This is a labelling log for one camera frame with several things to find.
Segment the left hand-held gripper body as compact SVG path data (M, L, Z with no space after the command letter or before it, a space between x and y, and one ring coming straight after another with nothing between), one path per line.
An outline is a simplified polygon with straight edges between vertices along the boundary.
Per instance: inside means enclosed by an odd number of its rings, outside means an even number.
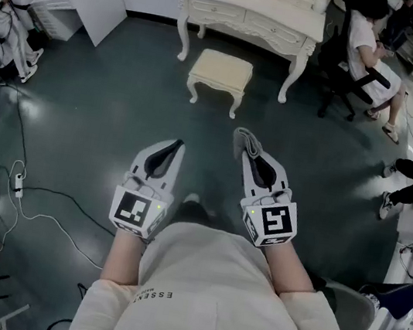
M174 202L172 193L150 185L131 172L115 188L109 220L117 229L149 239Z

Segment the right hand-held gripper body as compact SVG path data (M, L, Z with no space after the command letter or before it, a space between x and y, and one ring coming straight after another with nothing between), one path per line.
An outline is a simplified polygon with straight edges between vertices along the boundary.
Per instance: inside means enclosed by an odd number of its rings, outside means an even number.
M256 247L280 245L295 237L297 204L287 188L268 196L252 196L240 202L242 220Z

